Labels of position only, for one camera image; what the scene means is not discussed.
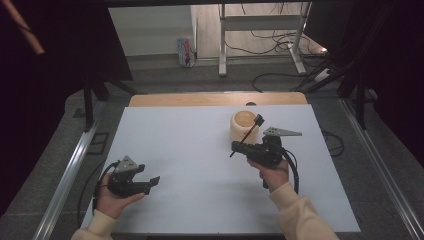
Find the white table cover sheet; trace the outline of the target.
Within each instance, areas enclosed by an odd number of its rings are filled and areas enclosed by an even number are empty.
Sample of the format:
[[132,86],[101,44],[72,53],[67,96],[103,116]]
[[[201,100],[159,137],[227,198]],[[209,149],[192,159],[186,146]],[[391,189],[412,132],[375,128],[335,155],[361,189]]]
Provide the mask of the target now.
[[[277,234],[278,210],[256,169],[231,150],[236,106],[128,107],[107,160],[144,165],[138,181],[160,182],[128,206],[117,233],[152,235]],[[256,106],[266,127],[291,131],[282,140],[298,161],[299,193],[337,232],[359,229],[309,105]]]

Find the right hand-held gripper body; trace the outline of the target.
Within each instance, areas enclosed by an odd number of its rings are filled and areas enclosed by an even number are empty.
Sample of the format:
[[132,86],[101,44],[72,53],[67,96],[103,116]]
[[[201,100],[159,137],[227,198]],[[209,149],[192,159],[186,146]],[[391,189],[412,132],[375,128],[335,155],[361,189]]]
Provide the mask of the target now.
[[269,127],[263,132],[261,144],[247,144],[245,156],[267,168],[273,168],[286,160],[292,168],[297,167],[296,158],[291,158],[282,146],[281,138],[284,136],[301,136],[301,132]]

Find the beige cup with orange mark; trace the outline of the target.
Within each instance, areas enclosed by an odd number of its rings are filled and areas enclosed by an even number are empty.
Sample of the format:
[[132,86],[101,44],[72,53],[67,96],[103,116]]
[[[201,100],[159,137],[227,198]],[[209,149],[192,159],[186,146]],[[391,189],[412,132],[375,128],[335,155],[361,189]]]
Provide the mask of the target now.
[[255,124],[257,114],[249,110],[234,113],[230,120],[230,138],[241,141]]

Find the wooden pole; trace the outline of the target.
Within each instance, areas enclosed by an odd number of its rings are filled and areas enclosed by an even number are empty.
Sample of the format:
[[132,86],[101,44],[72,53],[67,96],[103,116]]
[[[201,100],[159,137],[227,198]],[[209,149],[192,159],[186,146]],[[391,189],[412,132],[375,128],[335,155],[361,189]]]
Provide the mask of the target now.
[[23,18],[21,13],[18,11],[16,6],[12,3],[12,1],[0,0],[0,2],[5,7],[12,21],[17,25],[20,32],[22,33],[34,53],[36,55],[43,55],[45,53],[44,47],[40,43],[35,33],[30,28],[30,26],[27,24],[26,20]]

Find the black curtain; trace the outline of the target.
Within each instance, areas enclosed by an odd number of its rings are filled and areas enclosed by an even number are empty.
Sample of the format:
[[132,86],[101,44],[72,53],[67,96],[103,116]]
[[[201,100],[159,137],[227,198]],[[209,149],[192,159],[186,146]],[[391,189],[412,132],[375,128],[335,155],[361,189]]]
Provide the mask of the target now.
[[424,167],[424,0],[315,0],[305,33],[344,80],[377,94],[375,110]]
[[11,1],[45,53],[34,53],[0,2],[0,216],[86,77],[132,78],[107,0]]

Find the person's right hand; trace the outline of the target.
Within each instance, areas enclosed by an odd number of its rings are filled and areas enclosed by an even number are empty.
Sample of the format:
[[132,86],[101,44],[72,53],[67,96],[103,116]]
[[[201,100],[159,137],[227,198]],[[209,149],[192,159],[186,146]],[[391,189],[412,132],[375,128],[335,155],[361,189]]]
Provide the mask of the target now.
[[250,159],[247,162],[259,171],[259,177],[266,182],[270,193],[289,181],[289,167],[286,161],[273,168],[264,167]]

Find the white metal desk frame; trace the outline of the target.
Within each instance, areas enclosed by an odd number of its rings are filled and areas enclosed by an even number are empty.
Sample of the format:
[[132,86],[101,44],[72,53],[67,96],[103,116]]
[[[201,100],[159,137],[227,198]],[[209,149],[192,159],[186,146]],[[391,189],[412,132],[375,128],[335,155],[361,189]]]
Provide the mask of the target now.
[[226,15],[226,6],[220,5],[220,54],[219,75],[225,77],[227,70],[226,33],[230,31],[295,30],[295,39],[288,44],[288,50],[299,74],[306,70],[299,55],[298,47],[307,21],[311,3],[303,2],[297,15]]

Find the black metal stand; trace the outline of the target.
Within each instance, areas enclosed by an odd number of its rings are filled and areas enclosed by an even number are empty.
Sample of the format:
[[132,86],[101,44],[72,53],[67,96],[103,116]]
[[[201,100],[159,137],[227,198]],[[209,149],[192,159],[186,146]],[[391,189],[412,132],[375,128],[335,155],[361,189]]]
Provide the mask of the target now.
[[123,90],[131,96],[137,95],[138,91],[125,85],[119,80],[113,79],[105,74],[96,73],[88,75],[84,82],[84,106],[85,106],[85,132],[91,130],[94,126],[94,109],[92,95],[95,95],[98,101],[105,102],[109,99],[110,93],[106,84],[110,83]]
[[343,48],[343,51],[346,51],[344,54],[346,63],[321,82],[315,83],[304,90],[304,93],[313,93],[329,83],[342,78],[342,82],[337,90],[338,97],[342,99],[348,98],[353,91],[356,91],[354,113],[356,122],[362,129],[366,128],[364,123],[366,83],[361,77],[361,72],[366,54],[380,31],[385,18],[386,5],[377,7],[372,14],[368,14],[368,18],[350,40],[350,43]]

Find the person's left hand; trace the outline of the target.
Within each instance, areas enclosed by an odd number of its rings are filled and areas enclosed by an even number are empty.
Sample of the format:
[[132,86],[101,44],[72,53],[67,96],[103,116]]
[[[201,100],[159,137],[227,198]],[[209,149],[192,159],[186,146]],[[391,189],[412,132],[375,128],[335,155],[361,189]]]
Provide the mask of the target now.
[[145,194],[138,193],[126,198],[115,196],[108,189],[110,176],[111,174],[107,173],[101,181],[101,186],[98,191],[96,210],[113,219],[118,219],[127,206],[141,200]]

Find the white power strip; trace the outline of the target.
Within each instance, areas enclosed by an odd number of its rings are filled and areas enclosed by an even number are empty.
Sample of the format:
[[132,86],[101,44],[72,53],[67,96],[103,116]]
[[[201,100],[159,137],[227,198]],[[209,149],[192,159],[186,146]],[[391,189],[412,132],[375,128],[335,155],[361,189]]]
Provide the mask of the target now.
[[327,78],[330,74],[331,74],[331,70],[328,69],[328,68],[325,68],[314,78],[314,80],[316,82],[320,82],[320,81],[324,80],[325,78]]

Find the colourful printed box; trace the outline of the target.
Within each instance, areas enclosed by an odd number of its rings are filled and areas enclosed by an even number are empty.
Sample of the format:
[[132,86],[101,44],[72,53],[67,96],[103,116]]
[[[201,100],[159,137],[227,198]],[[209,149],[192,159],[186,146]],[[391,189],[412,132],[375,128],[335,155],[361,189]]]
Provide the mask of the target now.
[[189,38],[177,39],[177,50],[179,64],[186,68],[191,68],[195,65],[195,52],[191,46]]

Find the black brush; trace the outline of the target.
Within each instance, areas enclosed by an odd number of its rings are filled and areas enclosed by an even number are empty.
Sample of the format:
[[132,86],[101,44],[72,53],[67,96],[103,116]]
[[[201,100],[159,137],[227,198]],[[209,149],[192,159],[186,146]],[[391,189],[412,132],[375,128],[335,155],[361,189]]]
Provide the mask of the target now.
[[249,130],[249,132],[246,134],[246,136],[239,142],[243,142],[243,143],[247,143],[247,144],[254,144],[257,140],[259,128],[263,123],[264,123],[264,118],[260,114],[257,114],[257,116],[255,118],[255,124]]

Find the black floor bracket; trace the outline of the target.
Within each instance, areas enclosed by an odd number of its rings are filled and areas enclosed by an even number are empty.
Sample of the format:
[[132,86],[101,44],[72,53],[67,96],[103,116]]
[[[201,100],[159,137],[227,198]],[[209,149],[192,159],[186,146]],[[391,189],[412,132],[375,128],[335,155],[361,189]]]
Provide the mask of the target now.
[[109,138],[108,132],[95,133],[87,150],[88,155],[102,155]]

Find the aluminium rail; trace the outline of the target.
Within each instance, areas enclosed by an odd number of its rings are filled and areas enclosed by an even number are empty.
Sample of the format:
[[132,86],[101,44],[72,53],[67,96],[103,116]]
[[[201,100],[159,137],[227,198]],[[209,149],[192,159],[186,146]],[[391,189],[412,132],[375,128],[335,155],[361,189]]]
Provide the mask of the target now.
[[32,240],[50,239],[106,105],[105,101],[99,101],[95,105],[92,126],[82,133]]
[[364,129],[356,119],[356,112],[349,99],[339,100],[345,111],[351,125],[353,126],[361,144],[363,145],[371,163],[384,185],[396,211],[403,221],[413,240],[424,240],[424,224],[419,219],[409,200],[402,192],[394,177],[390,173],[380,152],[377,150],[374,142],[371,140],[368,131]]

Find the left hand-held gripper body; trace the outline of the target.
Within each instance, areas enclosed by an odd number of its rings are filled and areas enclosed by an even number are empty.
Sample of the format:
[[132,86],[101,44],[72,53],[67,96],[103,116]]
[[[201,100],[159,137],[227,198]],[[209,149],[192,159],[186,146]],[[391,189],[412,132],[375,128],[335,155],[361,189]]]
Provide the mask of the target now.
[[144,193],[144,186],[147,182],[134,182],[133,178],[134,170],[137,168],[137,164],[129,156],[125,156],[118,162],[112,172],[108,189],[116,196],[120,198],[130,197],[138,193]]

